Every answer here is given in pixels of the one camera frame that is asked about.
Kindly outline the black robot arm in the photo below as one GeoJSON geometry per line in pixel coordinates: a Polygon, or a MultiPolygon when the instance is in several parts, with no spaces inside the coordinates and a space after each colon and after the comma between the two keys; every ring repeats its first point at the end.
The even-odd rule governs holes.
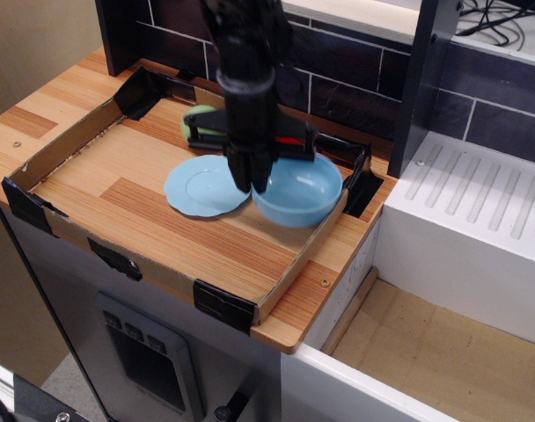
{"type": "Polygon", "coordinates": [[[279,1],[202,1],[200,6],[219,56],[216,80],[224,108],[186,117],[188,142],[220,149],[236,187],[264,193],[279,158],[315,157],[316,129],[281,109],[275,86],[293,29],[279,1]]]}

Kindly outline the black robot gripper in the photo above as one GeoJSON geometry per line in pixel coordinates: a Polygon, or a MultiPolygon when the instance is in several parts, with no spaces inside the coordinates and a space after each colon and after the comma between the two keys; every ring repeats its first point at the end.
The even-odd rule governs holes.
{"type": "Polygon", "coordinates": [[[277,158],[312,161],[315,156],[318,130],[285,113],[275,88],[258,96],[228,93],[224,107],[189,114],[183,122],[190,147],[225,152],[235,186],[243,193],[249,193],[251,186],[257,193],[266,191],[277,158]],[[301,139],[304,145],[280,144],[276,136],[301,139]],[[249,159],[246,153],[255,154],[249,159]]]}

